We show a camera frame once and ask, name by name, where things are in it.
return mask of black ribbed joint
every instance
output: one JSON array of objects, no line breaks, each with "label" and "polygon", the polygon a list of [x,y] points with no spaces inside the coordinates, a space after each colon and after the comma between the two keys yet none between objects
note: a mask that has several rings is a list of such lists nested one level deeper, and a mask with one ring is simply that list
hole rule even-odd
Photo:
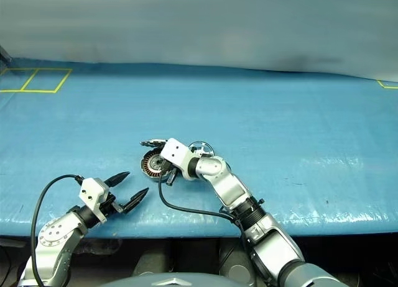
[{"label": "black ribbed joint", "polygon": [[100,220],[93,214],[90,208],[84,205],[76,212],[80,219],[83,220],[87,228],[93,228]]},{"label": "black ribbed joint", "polygon": [[260,221],[266,215],[266,212],[262,209],[257,200],[251,196],[247,198],[245,202],[238,205],[234,209],[233,214],[242,224],[243,230],[246,230]]},{"label": "black ribbed joint", "polygon": [[193,158],[188,163],[188,175],[191,177],[198,177],[197,175],[197,165],[199,158]]}]

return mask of blue table surface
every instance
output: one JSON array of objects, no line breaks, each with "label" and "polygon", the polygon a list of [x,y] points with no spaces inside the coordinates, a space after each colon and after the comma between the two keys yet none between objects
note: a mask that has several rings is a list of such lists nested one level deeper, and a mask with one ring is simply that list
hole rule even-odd
[{"label": "blue table surface", "polygon": [[[140,169],[149,149],[139,142],[170,137],[211,144],[292,235],[398,231],[398,89],[316,73],[17,62],[73,71],[57,93],[0,93],[0,235],[29,234],[37,198],[54,177],[120,171],[131,175],[113,188],[119,202],[147,186],[148,195],[89,236],[238,235],[226,220],[161,203]],[[53,89],[57,73],[38,72],[26,89]],[[27,76],[7,71],[0,90]],[[82,205],[78,192],[71,179],[55,184],[38,228]],[[179,178],[164,193],[177,205],[220,208],[199,181]]]}]

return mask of mechanical part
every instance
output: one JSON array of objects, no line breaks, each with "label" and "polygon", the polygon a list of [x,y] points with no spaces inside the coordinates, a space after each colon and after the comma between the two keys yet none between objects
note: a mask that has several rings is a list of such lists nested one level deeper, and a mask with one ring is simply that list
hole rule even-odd
[{"label": "mechanical part", "polygon": [[215,155],[213,147],[204,141],[195,141],[191,143],[188,148],[191,152],[199,155],[200,157],[214,157]]},{"label": "mechanical part", "polygon": [[212,185],[217,197],[242,230],[249,245],[250,257],[266,283],[284,286],[286,282],[289,287],[320,286],[317,285],[319,282],[325,283],[323,286],[334,287],[335,283],[338,284],[336,286],[345,286],[323,270],[320,275],[317,266],[304,262],[297,244],[272,215],[261,207],[264,201],[257,201],[252,196],[223,158],[201,157],[173,138],[168,139],[160,155],[180,169],[185,179],[201,178]]},{"label": "mechanical part", "polygon": [[[154,148],[148,151],[141,160],[141,170],[151,179],[157,180],[160,176],[160,166],[164,159],[160,156],[160,148]],[[163,175],[164,181],[167,180],[171,170]]]},{"label": "mechanical part", "polygon": [[106,218],[100,210],[100,205],[108,197],[109,187],[99,178],[87,178],[83,180],[79,198],[87,205],[101,223]]},{"label": "mechanical part", "polygon": [[133,276],[101,287],[156,287],[156,286],[188,286],[188,287],[245,287],[241,283],[225,277],[208,273],[154,273],[145,276]]},{"label": "mechanical part", "polygon": [[[106,180],[111,185],[120,183],[128,173],[119,173]],[[115,213],[128,213],[148,192],[148,188],[135,194],[128,203],[116,203],[109,186],[99,178],[76,177],[81,184],[80,197],[86,205],[74,206],[64,216],[48,222],[39,232],[35,248],[39,277],[45,286],[59,287],[67,283],[71,255],[88,229]],[[26,264],[18,286],[39,286],[35,279],[32,258]]]},{"label": "mechanical part", "polygon": [[256,286],[256,272],[239,240],[221,240],[221,259],[228,255],[228,250],[233,251],[225,261],[221,261],[223,264],[220,268],[220,275],[246,286]]},{"label": "mechanical part", "polygon": [[172,268],[171,246],[170,240],[159,240],[156,245],[141,255],[132,275],[142,276],[170,271]]},{"label": "mechanical part", "polygon": [[175,181],[175,179],[177,178],[177,175],[178,175],[179,173],[180,173],[180,170],[179,170],[178,168],[174,168],[174,169],[171,171],[170,176],[169,176],[169,178],[168,178],[167,181],[166,181],[166,184],[167,184],[168,186],[172,186],[173,183],[174,183],[174,181]]},{"label": "mechanical part", "polygon": [[156,148],[163,148],[163,146],[166,144],[167,140],[164,139],[150,139],[146,141],[140,142],[142,146],[147,146],[147,147],[156,147]]}]

